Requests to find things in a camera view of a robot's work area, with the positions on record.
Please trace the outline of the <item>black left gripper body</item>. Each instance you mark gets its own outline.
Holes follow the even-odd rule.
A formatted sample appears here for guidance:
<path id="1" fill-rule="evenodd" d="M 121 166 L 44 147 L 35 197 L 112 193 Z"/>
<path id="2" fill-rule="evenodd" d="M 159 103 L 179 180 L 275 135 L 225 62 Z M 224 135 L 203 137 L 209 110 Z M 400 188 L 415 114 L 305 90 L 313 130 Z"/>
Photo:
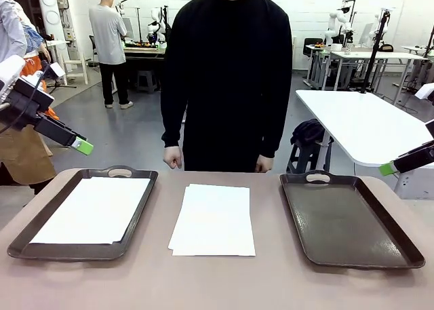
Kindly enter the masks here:
<path id="1" fill-rule="evenodd" d="M 31 125 L 37 131 L 50 129 L 54 122 L 49 120 L 45 112 L 54 98 L 42 89 L 35 89 L 31 83 L 18 78 L 5 102 L 9 106 L 0 111 L 0 124 L 18 131 Z"/>

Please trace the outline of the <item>person's left forearm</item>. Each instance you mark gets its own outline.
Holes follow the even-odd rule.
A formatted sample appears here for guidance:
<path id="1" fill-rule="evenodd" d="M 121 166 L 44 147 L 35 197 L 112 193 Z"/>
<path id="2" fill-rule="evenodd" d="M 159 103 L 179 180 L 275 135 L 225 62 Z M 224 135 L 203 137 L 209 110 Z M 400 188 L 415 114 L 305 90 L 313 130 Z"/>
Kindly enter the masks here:
<path id="1" fill-rule="evenodd" d="M 263 157 L 270 159 L 275 157 L 283 136 L 287 111 L 287 102 L 271 104 L 266 108 L 260 148 L 260 154 Z"/>

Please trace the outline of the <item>person's right forearm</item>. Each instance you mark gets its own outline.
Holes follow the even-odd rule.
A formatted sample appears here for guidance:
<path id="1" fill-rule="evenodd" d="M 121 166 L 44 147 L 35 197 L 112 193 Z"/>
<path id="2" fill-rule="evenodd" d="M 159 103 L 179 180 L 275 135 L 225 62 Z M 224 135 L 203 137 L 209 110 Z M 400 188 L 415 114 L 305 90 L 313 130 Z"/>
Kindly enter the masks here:
<path id="1" fill-rule="evenodd" d="M 185 112 L 185 100 L 176 100 L 166 95 L 161 97 L 161 115 L 164 126 L 161 139 L 165 148 L 179 146 L 180 129 Z"/>

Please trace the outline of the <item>person's right hand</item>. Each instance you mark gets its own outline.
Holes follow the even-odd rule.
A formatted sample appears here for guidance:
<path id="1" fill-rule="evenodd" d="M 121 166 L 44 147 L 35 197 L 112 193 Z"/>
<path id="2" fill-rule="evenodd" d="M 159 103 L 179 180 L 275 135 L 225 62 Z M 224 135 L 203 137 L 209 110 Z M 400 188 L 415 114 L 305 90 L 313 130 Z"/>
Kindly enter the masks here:
<path id="1" fill-rule="evenodd" d="M 182 168 L 182 152 L 179 146 L 164 148 L 163 161 L 172 170 Z"/>

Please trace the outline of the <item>person's left hand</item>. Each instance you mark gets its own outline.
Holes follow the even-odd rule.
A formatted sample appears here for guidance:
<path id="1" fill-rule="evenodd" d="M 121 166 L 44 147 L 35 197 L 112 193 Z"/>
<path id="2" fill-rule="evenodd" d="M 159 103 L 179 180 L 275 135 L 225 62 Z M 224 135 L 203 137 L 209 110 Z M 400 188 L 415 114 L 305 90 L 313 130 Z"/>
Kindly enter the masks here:
<path id="1" fill-rule="evenodd" d="M 274 159 L 259 155 L 256 161 L 255 173 L 267 173 L 273 168 Z"/>

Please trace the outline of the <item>bystander with brown apron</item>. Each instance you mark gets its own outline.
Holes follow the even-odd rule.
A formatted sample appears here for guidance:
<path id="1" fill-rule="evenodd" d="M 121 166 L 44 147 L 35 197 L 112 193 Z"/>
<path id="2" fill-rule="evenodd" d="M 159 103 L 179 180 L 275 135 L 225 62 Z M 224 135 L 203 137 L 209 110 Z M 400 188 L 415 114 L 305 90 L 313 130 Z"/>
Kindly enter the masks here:
<path id="1" fill-rule="evenodd" d="M 27 44 L 22 23 L 10 0 L 0 0 L 0 63 L 23 57 Z M 40 193 L 56 176 L 45 143 L 33 127 L 0 134 L 0 185 L 24 185 Z"/>

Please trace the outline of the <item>white wooden step stool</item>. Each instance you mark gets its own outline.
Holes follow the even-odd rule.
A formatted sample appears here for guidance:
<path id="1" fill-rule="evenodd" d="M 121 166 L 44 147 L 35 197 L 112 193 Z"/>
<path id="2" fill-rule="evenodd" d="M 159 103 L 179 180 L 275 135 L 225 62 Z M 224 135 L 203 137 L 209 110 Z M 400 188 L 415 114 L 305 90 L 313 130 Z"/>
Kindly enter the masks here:
<path id="1" fill-rule="evenodd" d="M 62 77 L 64 85 L 67 85 L 68 79 L 78 79 L 78 78 L 82 78 L 86 85 L 89 84 L 85 56 L 83 53 L 78 52 L 78 57 L 79 57 L 78 60 L 66 60 L 63 54 L 60 55 L 60 65 L 63 67 L 65 72 L 65 75 Z M 79 71 L 74 72 L 72 69 L 69 70 L 68 69 L 69 66 L 80 66 L 81 72 Z"/>

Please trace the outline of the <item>white table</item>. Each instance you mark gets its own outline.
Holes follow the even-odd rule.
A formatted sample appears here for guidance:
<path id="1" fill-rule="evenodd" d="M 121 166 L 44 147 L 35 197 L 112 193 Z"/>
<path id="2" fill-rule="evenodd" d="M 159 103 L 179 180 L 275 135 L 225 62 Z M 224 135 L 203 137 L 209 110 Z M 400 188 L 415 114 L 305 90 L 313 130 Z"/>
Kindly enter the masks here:
<path id="1" fill-rule="evenodd" d="M 296 95 L 355 164 L 358 175 L 382 180 L 402 199 L 434 200 L 434 163 L 398 177 L 378 170 L 432 139 L 423 121 L 373 94 L 297 90 Z"/>

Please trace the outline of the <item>brown plastic serving tray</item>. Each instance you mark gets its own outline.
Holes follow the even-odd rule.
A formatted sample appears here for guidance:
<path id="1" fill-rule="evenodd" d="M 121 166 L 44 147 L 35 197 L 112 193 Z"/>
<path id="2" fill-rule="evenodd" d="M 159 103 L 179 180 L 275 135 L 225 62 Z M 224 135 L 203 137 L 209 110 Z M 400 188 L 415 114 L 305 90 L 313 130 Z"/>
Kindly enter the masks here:
<path id="1" fill-rule="evenodd" d="M 58 262 L 122 257 L 157 177 L 126 166 L 79 170 L 18 234 L 8 255 Z"/>
<path id="2" fill-rule="evenodd" d="M 363 270 L 425 265 L 419 249 L 362 179 L 319 170 L 279 178 L 300 245 L 313 264 Z"/>

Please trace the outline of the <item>grey plastic stool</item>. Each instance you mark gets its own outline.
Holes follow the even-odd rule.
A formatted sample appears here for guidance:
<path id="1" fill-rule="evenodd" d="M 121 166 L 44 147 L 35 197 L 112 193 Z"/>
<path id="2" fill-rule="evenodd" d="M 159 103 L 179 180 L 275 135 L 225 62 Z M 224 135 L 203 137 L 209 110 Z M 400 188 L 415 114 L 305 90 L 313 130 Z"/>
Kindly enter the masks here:
<path id="1" fill-rule="evenodd" d="M 153 71 L 138 71 L 136 87 L 138 91 L 154 94 L 159 89 L 155 73 Z"/>

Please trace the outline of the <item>bystander in grey t-shirt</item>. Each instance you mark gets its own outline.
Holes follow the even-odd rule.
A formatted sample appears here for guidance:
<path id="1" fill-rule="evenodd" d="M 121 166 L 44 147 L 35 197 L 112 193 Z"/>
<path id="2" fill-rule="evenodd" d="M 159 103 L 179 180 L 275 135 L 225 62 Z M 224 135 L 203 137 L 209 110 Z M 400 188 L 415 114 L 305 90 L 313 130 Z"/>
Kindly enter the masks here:
<path id="1" fill-rule="evenodd" d="M 113 2 L 100 0 L 98 5 L 89 9 L 89 19 L 100 65 L 104 105 L 108 109 L 113 107 L 112 80 L 115 80 L 120 108 L 128 109 L 133 102 L 128 98 L 127 67 L 122 44 L 127 29 L 122 17 L 113 8 Z"/>

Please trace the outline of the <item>tall white air unit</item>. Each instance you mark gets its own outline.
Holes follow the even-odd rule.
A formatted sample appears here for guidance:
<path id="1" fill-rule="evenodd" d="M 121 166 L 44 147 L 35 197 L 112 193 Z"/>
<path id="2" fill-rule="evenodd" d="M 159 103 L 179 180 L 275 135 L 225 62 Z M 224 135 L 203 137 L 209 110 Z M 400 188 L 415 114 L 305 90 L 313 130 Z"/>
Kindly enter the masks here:
<path id="1" fill-rule="evenodd" d="M 58 0 L 39 0 L 39 5 L 47 35 L 56 41 L 65 41 Z"/>

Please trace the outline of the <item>black cloth bundle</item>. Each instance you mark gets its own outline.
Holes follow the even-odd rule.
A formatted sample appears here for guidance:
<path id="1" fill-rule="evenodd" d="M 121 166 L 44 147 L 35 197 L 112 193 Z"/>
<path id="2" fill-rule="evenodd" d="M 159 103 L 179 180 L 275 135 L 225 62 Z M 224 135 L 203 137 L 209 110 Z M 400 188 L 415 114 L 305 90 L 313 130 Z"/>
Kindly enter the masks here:
<path id="1" fill-rule="evenodd" d="M 300 143 L 301 146 L 321 142 L 325 135 L 325 128 L 317 119 L 310 119 L 300 123 L 292 132 L 291 144 Z"/>

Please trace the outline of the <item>black office chair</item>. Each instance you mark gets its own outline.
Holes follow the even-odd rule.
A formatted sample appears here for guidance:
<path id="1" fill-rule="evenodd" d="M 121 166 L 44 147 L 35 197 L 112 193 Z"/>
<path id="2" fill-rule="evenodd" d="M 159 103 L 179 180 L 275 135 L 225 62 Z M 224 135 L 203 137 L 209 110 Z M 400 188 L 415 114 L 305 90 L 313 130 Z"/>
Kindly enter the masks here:
<path id="1" fill-rule="evenodd" d="M 306 38 L 304 40 L 302 53 L 310 58 L 314 51 L 321 51 L 323 48 L 324 44 L 322 38 Z"/>

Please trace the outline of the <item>person in black sweater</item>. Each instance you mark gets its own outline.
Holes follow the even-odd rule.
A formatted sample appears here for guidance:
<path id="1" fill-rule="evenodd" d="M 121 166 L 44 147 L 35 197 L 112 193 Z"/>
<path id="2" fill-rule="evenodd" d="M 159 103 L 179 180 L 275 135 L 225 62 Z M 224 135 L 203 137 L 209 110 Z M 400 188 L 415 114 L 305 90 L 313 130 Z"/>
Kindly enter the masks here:
<path id="1" fill-rule="evenodd" d="M 191 0 L 173 22 L 163 95 L 186 101 L 182 168 L 255 172 L 266 108 L 289 103 L 292 32 L 271 0 Z"/>

